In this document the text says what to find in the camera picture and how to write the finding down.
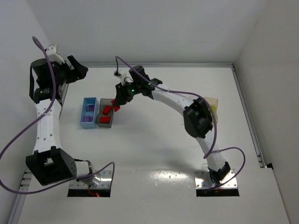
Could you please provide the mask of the red curved lego piece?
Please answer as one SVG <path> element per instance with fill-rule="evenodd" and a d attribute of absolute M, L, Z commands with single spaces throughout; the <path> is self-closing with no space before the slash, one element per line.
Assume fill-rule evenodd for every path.
<path fill-rule="evenodd" d="M 113 108 L 114 112 L 117 112 L 118 110 L 120 110 L 120 106 L 115 103 L 115 99 L 113 99 L 111 101 L 111 103 L 112 103 L 112 108 Z"/>

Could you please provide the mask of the red lego brick front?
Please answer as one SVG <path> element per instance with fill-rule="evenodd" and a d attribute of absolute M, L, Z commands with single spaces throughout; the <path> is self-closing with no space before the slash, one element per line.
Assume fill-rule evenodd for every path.
<path fill-rule="evenodd" d="M 111 117 L 100 117 L 100 123 L 109 124 L 111 121 Z"/>

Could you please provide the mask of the purple round lego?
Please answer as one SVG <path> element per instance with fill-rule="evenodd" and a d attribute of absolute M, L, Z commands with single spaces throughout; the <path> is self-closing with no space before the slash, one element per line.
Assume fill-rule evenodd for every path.
<path fill-rule="evenodd" d="M 87 112 L 92 112 L 92 111 L 94 111 L 94 109 L 95 109 L 95 105 L 87 105 L 86 106 L 86 111 Z"/>
<path fill-rule="evenodd" d="M 93 116 L 88 116 L 88 115 L 83 116 L 82 122 L 93 122 Z"/>

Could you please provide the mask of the lime green lego brick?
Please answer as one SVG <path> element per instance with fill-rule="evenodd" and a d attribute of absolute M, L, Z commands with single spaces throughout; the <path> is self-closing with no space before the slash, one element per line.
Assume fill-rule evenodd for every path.
<path fill-rule="evenodd" d="M 215 117 L 217 117 L 217 107 L 215 105 L 211 105 L 211 108 L 213 110 Z"/>

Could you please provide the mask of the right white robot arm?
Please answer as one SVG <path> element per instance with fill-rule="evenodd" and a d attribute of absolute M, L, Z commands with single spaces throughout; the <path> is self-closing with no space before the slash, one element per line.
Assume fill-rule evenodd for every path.
<path fill-rule="evenodd" d="M 183 116 L 186 132 L 200 145 L 207 161 L 211 180 L 219 185 L 230 171 L 230 165 L 216 145 L 216 127 L 207 101 L 198 97 L 190 99 L 171 91 L 157 78 L 149 78 L 144 67 L 137 65 L 128 73 L 116 70 L 114 76 L 120 79 L 116 85 L 114 106 L 125 105 L 137 94 L 166 104 Z"/>

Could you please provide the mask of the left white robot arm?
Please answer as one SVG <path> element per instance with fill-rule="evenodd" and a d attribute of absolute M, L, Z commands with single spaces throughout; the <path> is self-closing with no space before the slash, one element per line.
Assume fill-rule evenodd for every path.
<path fill-rule="evenodd" d="M 29 96 L 34 101 L 36 112 L 42 118 L 37 122 L 36 143 L 32 155 L 26 157 L 26 165 L 43 186 L 61 182 L 77 175 L 75 160 L 61 146 L 59 120 L 67 87 L 84 79 L 88 68 L 74 56 L 68 62 L 51 59 L 49 68 L 46 59 L 31 63 L 37 78 L 30 77 Z"/>

